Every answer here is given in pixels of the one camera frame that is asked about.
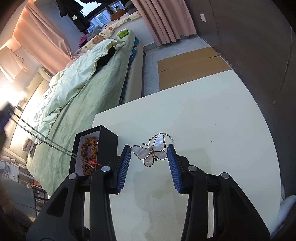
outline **butterfly brooch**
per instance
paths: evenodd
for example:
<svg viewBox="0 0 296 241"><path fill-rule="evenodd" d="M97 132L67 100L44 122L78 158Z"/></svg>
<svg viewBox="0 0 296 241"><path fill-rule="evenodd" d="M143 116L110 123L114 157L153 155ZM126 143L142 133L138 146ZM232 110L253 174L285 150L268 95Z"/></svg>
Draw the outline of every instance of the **butterfly brooch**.
<svg viewBox="0 0 296 241"><path fill-rule="evenodd" d="M154 161L165 160L168 155L164 151L165 149L165 135L170 137L168 134L165 133L159 133L149 139L149 143L145 144L142 143L142 145L147 146L147 148L142 146L132 146L131 151L139 158L140 160L144 161L144 165L147 167L151 167L154 164Z"/></svg>

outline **brown wall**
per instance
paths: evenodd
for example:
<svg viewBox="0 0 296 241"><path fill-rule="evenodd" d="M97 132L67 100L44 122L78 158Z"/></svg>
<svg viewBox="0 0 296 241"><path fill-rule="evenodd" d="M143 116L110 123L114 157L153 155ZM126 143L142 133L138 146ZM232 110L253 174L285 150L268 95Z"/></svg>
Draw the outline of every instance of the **brown wall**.
<svg viewBox="0 0 296 241"><path fill-rule="evenodd" d="M296 194L296 35L289 24L293 19L288 22L271 0L186 2L198 35L224 57L253 95L274 139L286 194Z"/></svg>

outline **white blanket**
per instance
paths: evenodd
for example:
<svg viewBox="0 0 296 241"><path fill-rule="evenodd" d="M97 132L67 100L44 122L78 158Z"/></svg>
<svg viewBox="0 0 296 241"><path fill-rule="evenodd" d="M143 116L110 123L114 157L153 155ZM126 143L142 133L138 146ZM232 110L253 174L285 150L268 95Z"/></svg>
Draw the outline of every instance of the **white blanket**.
<svg viewBox="0 0 296 241"><path fill-rule="evenodd" d="M49 82L50 88L43 94L36 112L31 119L27 120L28 124L47 137L61 109L78 95L81 88L94 74L98 59L107 55L112 46L122 42L118 39L106 39L79 57L69 68L58 72ZM44 140L44 137L28 126L26 129ZM34 136L30 135L28 138L36 144L41 143Z"/></svg>

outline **black gift box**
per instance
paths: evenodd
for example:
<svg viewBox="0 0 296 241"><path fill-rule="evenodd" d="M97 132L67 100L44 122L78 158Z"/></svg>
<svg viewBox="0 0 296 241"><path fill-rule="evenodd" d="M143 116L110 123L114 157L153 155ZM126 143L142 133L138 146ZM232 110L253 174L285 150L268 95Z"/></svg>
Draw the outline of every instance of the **black gift box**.
<svg viewBox="0 0 296 241"><path fill-rule="evenodd" d="M85 139L89 137L96 137L99 140L96 162L102 166L107 166L110 159L117 156L118 136L102 125L91 128L76 134L72 152L81 156L81 145L84 144ZM75 172L79 176L83 176L82 164L81 161L71 158L69 173Z"/></svg>

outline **red string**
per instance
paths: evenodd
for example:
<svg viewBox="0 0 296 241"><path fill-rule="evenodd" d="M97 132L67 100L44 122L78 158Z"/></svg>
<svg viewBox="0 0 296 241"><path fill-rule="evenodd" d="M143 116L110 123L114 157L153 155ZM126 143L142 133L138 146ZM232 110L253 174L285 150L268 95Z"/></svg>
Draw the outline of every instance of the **red string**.
<svg viewBox="0 0 296 241"><path fill-rule="evenodd" d="M91 165L98 165L98 166L101 166L101 167L102 167L102 165L101 165L101 164L99 164L99 163L96 163L96 162L94 162L94 161L90 161L90 162L89 162L89 164L91 164Z"/></svg>

